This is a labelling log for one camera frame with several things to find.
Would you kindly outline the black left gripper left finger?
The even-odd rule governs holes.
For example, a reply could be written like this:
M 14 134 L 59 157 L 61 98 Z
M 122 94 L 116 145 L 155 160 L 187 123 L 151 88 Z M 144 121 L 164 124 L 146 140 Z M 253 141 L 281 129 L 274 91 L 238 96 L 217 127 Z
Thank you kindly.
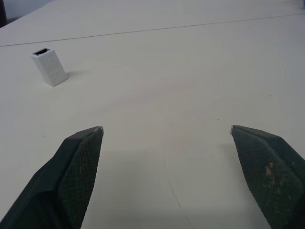
M 30 179 L 2 229 L 79 229 L 95 184 L 104 135 L 96 126 L 67 137 Z

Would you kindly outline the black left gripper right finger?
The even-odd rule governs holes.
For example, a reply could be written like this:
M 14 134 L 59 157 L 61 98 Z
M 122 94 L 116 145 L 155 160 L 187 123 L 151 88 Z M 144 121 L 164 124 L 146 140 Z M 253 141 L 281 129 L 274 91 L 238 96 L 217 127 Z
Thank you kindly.
M 233 125 L 244 178 L 273 229 L 305 227 L 305 160 L 281 137 Z

